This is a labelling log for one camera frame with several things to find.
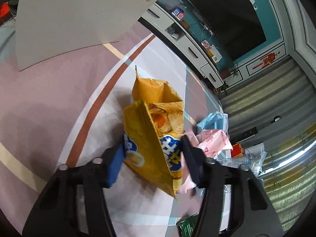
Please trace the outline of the green foil tea bag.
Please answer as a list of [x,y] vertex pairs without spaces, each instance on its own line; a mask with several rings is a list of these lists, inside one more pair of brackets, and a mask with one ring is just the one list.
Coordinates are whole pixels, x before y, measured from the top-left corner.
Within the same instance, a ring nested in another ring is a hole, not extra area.
[[180,237],[191,237],[198,221],[199,214],[193,214],[176,223]]

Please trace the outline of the light blue mesh cloth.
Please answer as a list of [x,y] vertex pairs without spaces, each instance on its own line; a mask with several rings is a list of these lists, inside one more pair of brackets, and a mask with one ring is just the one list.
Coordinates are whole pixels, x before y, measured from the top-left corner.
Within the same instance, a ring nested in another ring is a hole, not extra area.
[[213,112],[201,120],[197,124],[199,131],[201,130],[223,130],[225,133],[228,131],[228,114]]

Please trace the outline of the pink printed wrapper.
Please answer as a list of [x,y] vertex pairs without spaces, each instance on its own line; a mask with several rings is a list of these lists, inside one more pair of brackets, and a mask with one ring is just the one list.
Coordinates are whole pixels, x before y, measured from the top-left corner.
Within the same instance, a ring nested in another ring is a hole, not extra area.
[[[223,130],[202,130],[195,135],[192,130],[184,132],[183,136],[188,137],[189,143],[203,151],[206,157],[217,158],[225,150],[232,150],[233,147]],[[192,173],[187,166],[188,159],[181,153],[181,166],[183,169],[182,184],[178,189],[179,194],[185,194],[189,189],[194,189],[197,185],[192,180]]]

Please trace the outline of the red chinese knot decoration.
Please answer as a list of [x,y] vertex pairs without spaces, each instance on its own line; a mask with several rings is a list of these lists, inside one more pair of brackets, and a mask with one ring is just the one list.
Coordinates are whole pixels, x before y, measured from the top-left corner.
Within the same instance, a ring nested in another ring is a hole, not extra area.
[[260,58],[261,63],[253,67],[253,70],[257,69],[258,67],[261,67],[261,69],[269,66],[274,60],[276,60],[276,57],[280,54],[280,52],[277,53],[269,53],[265,55],[263,58]]

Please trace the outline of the red orange carton box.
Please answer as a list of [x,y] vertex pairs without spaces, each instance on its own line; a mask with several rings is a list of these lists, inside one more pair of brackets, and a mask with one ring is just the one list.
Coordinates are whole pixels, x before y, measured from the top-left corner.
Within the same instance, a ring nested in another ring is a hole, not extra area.
[[244,155],[244,149],[240,143],[234,144],[231,150],[231,158],[240,157]]

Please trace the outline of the white tv cabinet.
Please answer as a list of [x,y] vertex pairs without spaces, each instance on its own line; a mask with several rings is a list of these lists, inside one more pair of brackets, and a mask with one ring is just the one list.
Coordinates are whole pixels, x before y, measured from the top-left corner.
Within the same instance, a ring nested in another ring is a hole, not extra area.
[[168,12],[154,4],[142,15],[142,18],[167,38],[214,88],[224,85],[214,63],[207,58],[206,53],[188,31]]

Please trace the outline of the potted plant by cabinet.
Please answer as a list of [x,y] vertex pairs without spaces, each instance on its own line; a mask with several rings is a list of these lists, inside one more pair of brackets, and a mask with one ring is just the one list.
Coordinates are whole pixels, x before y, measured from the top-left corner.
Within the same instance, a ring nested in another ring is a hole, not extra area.
[[232,76],[233,78],[239,74],[238,63],[233,61],[233,65],[231,67],[222,69],[219,71],[220,77],[222,79],[227,78],[228,76]]

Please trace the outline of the yellow chip bag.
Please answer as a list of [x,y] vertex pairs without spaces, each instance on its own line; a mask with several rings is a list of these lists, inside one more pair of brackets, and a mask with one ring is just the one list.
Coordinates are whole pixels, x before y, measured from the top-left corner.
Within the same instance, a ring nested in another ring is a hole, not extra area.
[[174,197],[183,179],[184,102],[163,80],[136,77],[123,110],[125,163]]

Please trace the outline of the large black television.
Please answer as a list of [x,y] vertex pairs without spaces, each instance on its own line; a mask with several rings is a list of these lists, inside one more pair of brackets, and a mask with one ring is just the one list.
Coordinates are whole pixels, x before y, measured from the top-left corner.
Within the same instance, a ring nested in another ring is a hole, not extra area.
[[266,41],[250,0],[188,0],[211,27],[232,60]]

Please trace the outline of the white storage box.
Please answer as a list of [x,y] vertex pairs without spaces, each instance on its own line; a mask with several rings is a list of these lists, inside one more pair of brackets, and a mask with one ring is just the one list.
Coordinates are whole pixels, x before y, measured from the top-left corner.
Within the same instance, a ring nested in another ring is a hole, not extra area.
[[24,70],[49,58],[116,42],[157,0],[19,0],[16,57]]

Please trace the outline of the clear printed zip bag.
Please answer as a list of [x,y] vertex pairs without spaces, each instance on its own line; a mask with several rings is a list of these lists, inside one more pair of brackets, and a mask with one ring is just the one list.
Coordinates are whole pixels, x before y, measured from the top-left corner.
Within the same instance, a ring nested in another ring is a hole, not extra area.
[[255,177],[258,177],[262,172],[262,165],[266,159],[267,152],[262,151],[260,154],[247,153],[242,156],[237,156],[233,158],[217,158],[216,160],[223,166],[239,168],[241,165],[245,164],[250,168]]

